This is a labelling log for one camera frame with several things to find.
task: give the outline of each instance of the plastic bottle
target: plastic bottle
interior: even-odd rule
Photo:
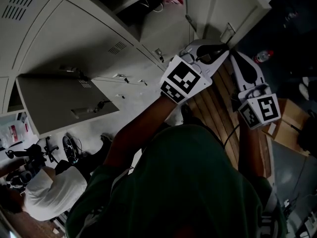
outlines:
[[[11,145],[23,141],[27,135],[26,125],[17,120],[0,127],[1,145],[8,149]]]
[[[259,52],[256,56],[253,57],[253,60],[256,63],[261,63],[269,60],[271,56],[274,54],[272,50],[263,50]]]

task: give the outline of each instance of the green shirt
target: green shirt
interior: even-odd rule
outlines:
[[[184,224],[198,237],[259,237],[271,194],[267,180],[256,178],[252,186],[201,126],[159,133],[134,172],[112,188],[121,172],[109,166],[95,171],[67,217],[68,238],[171,237]],[[278,206],[272,215],[277,237],[284,237]]]

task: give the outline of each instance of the water bottle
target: water bottle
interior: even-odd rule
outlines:
[[[259,52],[256,56],[254,56],[253,60],[256,63],[262,63],[269,60],[273,54],[274,54],[273,50],[263,50]]]

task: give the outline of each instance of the white shirt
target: white shirt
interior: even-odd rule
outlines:
[[[54,181],[40,170],[25,189],[24,204],[36,220],[49,220],[70,209],[85,191],[87,182],[75,167],[57,175]]]

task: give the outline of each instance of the black bag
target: black bag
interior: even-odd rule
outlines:
[[[300,131],[297,142],[304,151],[310,151],[311,155],[317,158],[317,114],[312,110],[308,110],[308,114],[311,117]]]

